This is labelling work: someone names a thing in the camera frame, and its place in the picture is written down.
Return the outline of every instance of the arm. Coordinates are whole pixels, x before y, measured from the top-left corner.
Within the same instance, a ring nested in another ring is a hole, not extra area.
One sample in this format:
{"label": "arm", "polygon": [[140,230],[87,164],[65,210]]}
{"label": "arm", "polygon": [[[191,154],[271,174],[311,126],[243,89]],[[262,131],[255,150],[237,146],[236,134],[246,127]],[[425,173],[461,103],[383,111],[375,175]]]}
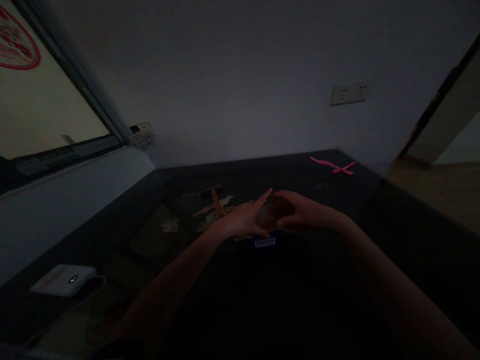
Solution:
{"label": "arm", "polygon": [[295,206],[280,227],[307,225],[342,235],[350,256],[402,350],[410,357],[476,359],[478,351],[445,314],[346,215],[295,192],[275,194]]}
{"label": "arm", "polygon": [[167,324],[220,243],[231,236],[269,234],[255,224],[255,218],[272,189],[255,203],[237,206],[172,261],[135,299],[115,329],[112,340],[132,337],[140,340],[148,359],[157,353]]}

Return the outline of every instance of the floor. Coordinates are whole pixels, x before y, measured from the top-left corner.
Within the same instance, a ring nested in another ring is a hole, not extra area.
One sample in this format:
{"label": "floor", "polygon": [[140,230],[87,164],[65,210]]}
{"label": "floor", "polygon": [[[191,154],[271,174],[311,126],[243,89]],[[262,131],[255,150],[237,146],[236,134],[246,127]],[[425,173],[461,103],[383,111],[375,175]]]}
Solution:
{"label": "floor", "polygon": [[386,178],[480,235],[480,164],[422,168],[397,160]]}

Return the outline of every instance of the person's right hand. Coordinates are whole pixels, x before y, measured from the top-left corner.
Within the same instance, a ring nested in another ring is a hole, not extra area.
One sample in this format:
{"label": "person's right hand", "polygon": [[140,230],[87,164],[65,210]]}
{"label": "person's right hand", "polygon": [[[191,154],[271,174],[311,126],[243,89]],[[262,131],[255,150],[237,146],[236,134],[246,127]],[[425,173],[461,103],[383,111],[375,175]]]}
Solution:
{"label": "person's right hand", "polygon": [[282,190],[275,197],[283,198],[295,207],[295,214],[285,216],[276,222],[278,227],[308,226],[329,230],[340,230],[351,222],[344,213],[322,205],[299,193]]}

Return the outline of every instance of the electrical outlet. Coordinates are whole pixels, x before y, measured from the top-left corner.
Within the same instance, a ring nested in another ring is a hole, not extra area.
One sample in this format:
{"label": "electrical outlet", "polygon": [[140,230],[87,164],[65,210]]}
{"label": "electrical outlet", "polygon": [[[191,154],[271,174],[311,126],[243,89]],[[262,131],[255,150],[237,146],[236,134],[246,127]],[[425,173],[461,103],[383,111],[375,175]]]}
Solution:
{"label": "electrical outlet", "polygon": [[348,104],[352,96],[353,87],[354,84],[335,86],[331,94],[330,106]]}
{"label": "electrical outlet", "polygon": [[155,136],[155,131],[152,125],[149,122],[141,122],[137,124],[138,129],[140,132],[148,138],[152,138]]}
{"label": "electrical outlet", "polygon": [[143,135],[141,132],[136,132],[132,136],[129,136],[128,139],[130,143],[135,145],[137,148],[141,149],[145,145],[150,144],[150,139]]}
{"label": "electrical outlet", "polygon": [[371,81],[356,82],[355,84],[353,84],[353,89],[351,90],[350,103],[359,103],[367,100],[371,87],[372,87]]}

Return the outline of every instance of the pink bow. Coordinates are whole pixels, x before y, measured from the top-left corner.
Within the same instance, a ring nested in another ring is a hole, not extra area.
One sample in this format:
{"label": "pink bow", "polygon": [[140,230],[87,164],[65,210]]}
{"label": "pink bow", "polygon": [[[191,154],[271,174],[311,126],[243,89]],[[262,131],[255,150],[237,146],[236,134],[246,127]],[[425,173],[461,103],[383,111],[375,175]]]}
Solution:
{"label": "pink bow", "polygon": [[318,164],[327,165],[327,166],[330,166],[330,167],[334,168],[333,169],[334,174],[342,172],[342,173],[347,174],[347,175],[352,175],[353,172],[350,171],[350,170],[347,170],[347,169],[357,163],[356,161],[354,161],[354,162],[349,163],[345,167],[338,167],[337,165],[333,165],[330,161],[317,160],[316,158],[311,157],[311,156],[310,156],[310,159],[312,159],[314,162],[316,162]]}

